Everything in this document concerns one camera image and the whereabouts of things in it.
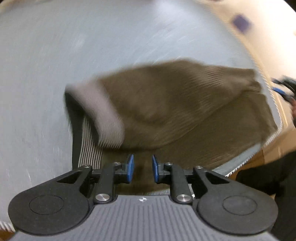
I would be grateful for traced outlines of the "person right hand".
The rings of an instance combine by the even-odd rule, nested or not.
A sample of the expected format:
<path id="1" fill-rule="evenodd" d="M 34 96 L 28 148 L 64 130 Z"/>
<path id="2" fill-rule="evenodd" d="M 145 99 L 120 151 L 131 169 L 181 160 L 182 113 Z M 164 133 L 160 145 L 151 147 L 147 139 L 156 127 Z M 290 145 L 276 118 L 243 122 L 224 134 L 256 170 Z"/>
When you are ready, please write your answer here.
<path id="1" fill-rule="evenodd" d="M 292 99 L 290 102 L 291 105 L 291 111 L 292 111 L 292 119 L 293 119 L 293 125 L 296 127 L 296 100 Z"/>

